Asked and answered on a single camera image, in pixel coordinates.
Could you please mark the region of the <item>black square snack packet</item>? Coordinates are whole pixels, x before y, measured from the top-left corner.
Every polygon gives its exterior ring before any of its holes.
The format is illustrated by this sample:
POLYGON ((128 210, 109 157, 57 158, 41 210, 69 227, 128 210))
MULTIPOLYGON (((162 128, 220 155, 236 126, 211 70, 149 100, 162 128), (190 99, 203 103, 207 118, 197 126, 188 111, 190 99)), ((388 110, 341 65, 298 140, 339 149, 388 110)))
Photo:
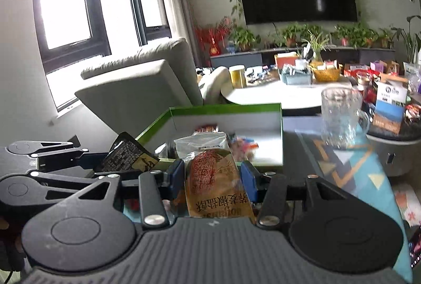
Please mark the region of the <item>black square snack packet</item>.
POLYGON ((96 172, 150 171, 159 158, 147 151, 135 138, 122 132, 114 141, 107 156, 96 167, 96 172))

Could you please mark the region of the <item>beige meat snack package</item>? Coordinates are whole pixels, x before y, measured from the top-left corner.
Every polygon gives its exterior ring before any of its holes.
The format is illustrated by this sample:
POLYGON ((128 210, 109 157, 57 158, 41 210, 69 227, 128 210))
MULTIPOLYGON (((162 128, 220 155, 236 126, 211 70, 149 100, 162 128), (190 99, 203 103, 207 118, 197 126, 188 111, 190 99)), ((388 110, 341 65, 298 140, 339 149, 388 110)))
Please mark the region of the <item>beige meat snack package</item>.
POLYGON ((174 143, 185 163, 186 204, 191 217, 255 221, 225 133, 196 133, 174 143))

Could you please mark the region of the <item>green cardboard box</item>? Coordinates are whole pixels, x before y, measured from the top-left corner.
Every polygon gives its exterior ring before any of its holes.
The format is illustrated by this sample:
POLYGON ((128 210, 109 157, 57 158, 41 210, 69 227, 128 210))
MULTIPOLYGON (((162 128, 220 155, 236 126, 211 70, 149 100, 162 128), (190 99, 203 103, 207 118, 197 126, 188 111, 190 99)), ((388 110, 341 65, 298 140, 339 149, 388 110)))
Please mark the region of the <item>green cardboard box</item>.
POLYGON ((170 108, 138 137, 148 151, 177 146, 181 157, 194 151, 181 138, 194 138, 199 148, 229 147, 234 136, 243 143, 237 155, 257 168, 277 171, 284 165, 283 112, 280 104, 221 104, 170 108))

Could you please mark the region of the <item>teal patterned table cloth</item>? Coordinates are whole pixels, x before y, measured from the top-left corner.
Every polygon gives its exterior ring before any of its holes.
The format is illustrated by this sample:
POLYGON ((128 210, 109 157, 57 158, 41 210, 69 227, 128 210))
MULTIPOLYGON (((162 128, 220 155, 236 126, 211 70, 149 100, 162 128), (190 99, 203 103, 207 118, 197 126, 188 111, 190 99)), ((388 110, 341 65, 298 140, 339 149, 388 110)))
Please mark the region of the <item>teal patterned table cloth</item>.
POLYGON ((283 173, 296 183, 317 174, 370 204, 404 227, 378 154, 366 138, 346 150, 321 139, 320 117, 283 118, 283 173))

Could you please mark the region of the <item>round white coffee table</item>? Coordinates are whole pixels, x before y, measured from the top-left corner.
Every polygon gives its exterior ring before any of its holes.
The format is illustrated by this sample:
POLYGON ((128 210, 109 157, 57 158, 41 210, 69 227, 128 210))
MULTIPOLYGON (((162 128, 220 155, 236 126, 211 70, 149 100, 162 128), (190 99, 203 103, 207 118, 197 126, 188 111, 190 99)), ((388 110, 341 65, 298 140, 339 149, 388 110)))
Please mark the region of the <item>round white coffee table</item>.
POLYGON ((281 104, 282 109, 309 109, 321 106, 321 93, 330 87, 351 88, 347 77, 340 77, 338 82, 318 82, 310 85, 286 85, 280 80, 235 89, 230 82, 221 87, 221 94, 226 100, 239 105, 281 104))

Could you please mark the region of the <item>clear glass mug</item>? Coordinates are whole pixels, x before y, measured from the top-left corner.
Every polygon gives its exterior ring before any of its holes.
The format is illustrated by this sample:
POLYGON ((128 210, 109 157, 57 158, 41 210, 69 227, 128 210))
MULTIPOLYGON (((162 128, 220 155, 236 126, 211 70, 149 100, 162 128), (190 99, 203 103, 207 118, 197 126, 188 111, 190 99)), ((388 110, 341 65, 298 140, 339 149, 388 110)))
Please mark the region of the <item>clear glass mug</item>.
POLYGON ((358 90, 329 87, 321 93, 322 139, 333 148, 354 146, 370 128, 370 118, 363 112, 363 96, 358 90))

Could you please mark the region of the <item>blue plastic tray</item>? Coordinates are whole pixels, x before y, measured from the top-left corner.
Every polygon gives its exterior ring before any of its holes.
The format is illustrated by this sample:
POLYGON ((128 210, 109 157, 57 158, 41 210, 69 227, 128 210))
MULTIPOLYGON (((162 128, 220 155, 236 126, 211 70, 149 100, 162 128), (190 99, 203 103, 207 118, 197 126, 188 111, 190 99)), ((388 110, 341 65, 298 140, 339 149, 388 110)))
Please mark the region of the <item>blue plastic tray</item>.
POLYGON ((287 68, 279 71, 280 80, 286 85, 311 85, 312 74, 307 70, 287 68))

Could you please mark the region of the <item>yellow wicker basket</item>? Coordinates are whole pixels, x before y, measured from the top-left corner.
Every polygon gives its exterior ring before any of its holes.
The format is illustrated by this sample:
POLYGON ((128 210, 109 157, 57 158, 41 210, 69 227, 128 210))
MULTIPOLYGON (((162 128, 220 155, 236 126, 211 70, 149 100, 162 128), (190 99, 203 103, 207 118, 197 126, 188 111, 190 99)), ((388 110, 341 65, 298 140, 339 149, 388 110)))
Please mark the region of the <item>yellow wicker basket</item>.
POLYGON ((337 82, 340 78, 340 70, 337 68, 318 69, 312 67, 311 70, 317 82, 337 82))

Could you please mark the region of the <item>dark tv console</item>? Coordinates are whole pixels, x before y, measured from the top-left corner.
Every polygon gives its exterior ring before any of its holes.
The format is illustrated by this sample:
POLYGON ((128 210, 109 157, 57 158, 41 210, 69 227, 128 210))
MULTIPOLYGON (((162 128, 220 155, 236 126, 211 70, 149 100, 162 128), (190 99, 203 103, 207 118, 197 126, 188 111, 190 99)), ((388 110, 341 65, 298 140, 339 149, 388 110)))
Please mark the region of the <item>dark tv console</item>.
MULTIPOLYGON (((272 65, 275 63, 276 54, 294 52, 299 56, 304 55, 303 48, 276 48, 263 49, 249 52, 237 52, 234 54, 222 54, 211 57, 211 66, 231 67, 235 65, 244 65, 246 68, 272 65)), ((394 49, 383 48, 353 48, 353 47, 331 47, 321 51, 323 61, 337 60, 340 64, 366 64, 370 65, 374 61, 396 61, 397 56, 394 49)))

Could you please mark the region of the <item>orange storage box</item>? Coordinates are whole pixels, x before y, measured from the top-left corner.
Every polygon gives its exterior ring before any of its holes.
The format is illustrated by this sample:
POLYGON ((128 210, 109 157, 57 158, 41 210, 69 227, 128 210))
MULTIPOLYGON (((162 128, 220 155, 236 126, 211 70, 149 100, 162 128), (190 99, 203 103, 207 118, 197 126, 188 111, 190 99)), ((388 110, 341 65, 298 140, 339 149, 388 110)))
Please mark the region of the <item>orange storage box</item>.
POLYGON ((274 55, 275 65, 278 70, 281 70, 285 64, 295 65, 296 59, 299 55, 296 52, 278 53, 274 55))

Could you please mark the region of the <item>blue white paper box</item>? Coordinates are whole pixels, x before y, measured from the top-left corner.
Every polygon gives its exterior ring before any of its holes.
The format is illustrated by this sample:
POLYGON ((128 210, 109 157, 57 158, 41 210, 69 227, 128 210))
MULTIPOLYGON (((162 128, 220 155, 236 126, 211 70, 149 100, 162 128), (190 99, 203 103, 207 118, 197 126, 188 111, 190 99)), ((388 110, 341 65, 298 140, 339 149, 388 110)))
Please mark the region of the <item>blue white paper box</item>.
POLYGON ((378 82, 373 125, 399 134, 403 123, 408 89, 399 82, 378 82))

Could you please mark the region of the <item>spider plant in vase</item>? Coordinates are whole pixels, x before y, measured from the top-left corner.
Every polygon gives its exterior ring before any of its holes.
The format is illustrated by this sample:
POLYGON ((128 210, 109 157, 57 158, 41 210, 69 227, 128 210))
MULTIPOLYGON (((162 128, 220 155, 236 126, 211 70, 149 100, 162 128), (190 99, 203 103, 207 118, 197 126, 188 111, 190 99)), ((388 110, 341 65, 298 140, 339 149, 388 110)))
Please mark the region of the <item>spider plant in vase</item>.
POLYGON ((325 51, 326 46, 329 44, 330 35, 320 32, 314 34, 310 29, 308 30, 308 38, 304 39, 306 43, 304 48, 304 58, 312 62, 321 62, 321 51, 325 51))

